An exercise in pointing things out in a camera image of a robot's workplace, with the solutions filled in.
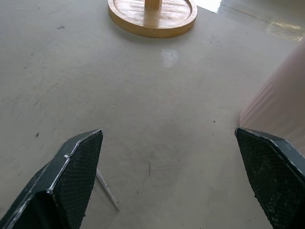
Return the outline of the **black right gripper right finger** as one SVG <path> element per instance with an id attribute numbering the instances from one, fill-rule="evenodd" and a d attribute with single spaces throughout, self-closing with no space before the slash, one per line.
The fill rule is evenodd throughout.
<path id="1" fill-rule="evenodd" d="M 305 227 L 305 158 L 287 140 L 235 130 L 255 198 L 274 229 Z"/>

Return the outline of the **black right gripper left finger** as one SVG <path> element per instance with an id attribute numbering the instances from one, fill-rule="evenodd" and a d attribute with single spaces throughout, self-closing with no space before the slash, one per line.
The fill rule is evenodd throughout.
<path id="1" fill-rule="evenodd" d="M 78 229 L 95 182 L 100 129 L 66 140 L 27 183 L 0 221 L 2 229 Z"/>

